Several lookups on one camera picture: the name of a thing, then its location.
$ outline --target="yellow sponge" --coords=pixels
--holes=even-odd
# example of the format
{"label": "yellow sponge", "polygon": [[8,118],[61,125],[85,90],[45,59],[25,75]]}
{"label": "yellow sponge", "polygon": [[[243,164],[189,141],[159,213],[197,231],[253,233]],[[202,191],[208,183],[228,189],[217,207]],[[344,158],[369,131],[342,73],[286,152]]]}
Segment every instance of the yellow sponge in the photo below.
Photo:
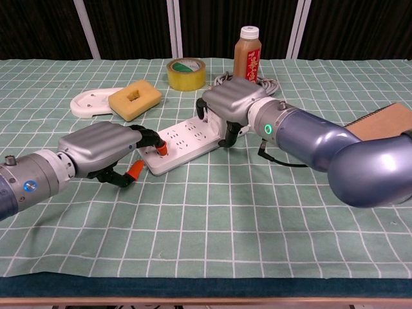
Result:
{"label": "yellow sponge", "polygon": [[132,121],[160,102],[162,94],[146,80],[138,80],[109,96],[109,106],[126,121]]}

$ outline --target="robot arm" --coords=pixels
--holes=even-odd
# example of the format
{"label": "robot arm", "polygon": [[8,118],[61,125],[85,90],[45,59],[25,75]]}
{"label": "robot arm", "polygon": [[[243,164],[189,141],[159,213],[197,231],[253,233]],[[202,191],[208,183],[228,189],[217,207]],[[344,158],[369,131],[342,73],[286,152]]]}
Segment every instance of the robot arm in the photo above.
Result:
{"label": "robot arm", "polygon": [[228,123],[219,145],[231,147],[239,126],[249,125],[266,143],[278,146],[305,166],[328,173],[334,194],[354,207],[398,203],[412,196],[412,132],[361,141],[346,128],[266,96],[261,87],[233,78],[203,93],[198,116],[210,109]]}
{"label": "robot arm", "polygon": [[72,178],[127,187],[138,177],[138,162],[124,174],[114,166],[136,148],[151,145],[167,153],[166,143],[150,129],[98,122],[62,137],[56,153],[43,149],[7,156],[0,164],[0,221],[65,190]]}

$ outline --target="brown notebook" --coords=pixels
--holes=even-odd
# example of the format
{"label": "brown notebook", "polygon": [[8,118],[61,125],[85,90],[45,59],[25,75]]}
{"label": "brown notebook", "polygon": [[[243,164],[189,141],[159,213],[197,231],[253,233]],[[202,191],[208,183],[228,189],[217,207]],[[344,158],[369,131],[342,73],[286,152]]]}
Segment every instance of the brown notebook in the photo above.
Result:
{"label": "brown notebook", "polygon": [[361,140],[393,137],[412,129],[412,110],[393,103],[345,126]]}

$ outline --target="white power strip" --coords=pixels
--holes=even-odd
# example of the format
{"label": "white power strip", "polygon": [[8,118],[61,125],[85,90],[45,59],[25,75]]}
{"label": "white power strip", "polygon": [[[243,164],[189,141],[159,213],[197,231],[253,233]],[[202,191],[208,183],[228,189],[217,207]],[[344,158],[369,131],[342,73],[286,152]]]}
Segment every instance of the white power strip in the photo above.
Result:
{"label": "white power strip", "polygon": [[[246,134],[247,131],[248,127],[244,127],[239,132],[239,136]],[[190,118],[158,133],[167,143],[167,155],[160,156],[155,147],[137,149],[146,166],[155,176],[218,148],[219,140],[224,138],[226,133],[226,123],[208,111],[203,120],[198,117]]]}

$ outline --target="black cable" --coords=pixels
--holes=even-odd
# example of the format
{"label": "black cable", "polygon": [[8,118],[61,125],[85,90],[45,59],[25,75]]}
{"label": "black cable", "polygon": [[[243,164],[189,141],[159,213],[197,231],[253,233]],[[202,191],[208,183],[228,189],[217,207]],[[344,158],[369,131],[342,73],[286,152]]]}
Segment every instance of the black cable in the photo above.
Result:
{"label": "black cable", "polygon": [[265,150],[266,150],[266,140],[262,140],[262,143],[260,144],[260,147],[259,147],[259,151],[257,152],[257,154],[261,156],[262,158],[265,158],[266,160],[269,160],[271,162],[275,162],[277,164],[287,166],[287,167],[308,167],[306,164],[292,164],[292,163],[286,163],[286,162],[276,160],[273,156],[270,156]]}

